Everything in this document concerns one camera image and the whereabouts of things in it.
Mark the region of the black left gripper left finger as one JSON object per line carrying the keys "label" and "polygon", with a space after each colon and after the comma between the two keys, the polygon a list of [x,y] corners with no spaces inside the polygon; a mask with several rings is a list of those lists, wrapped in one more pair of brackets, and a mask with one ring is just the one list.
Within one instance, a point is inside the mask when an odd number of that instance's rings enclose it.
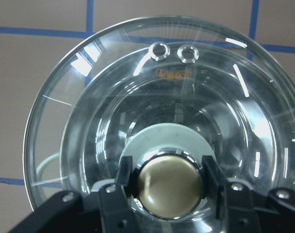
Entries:
{"label": "black left gripper left finger", "polygon": [[121,158],[119,170],[113,183],[99,190],[102,232],[136,233],[138,222],[129,203],[131,194],[131,175],[133,171],[131,156]]}

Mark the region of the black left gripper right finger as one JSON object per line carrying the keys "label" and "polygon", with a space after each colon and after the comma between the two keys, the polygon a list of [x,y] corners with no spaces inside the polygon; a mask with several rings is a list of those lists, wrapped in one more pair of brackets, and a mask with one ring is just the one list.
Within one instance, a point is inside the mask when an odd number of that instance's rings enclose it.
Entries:
{"label": "black left gripper right finger", "polygon": [[206,198],[213,214],[221,223],[223,233],[254,231],[254,202],[252,192],[241,182],[230,182],[212,156],[202,157]]}

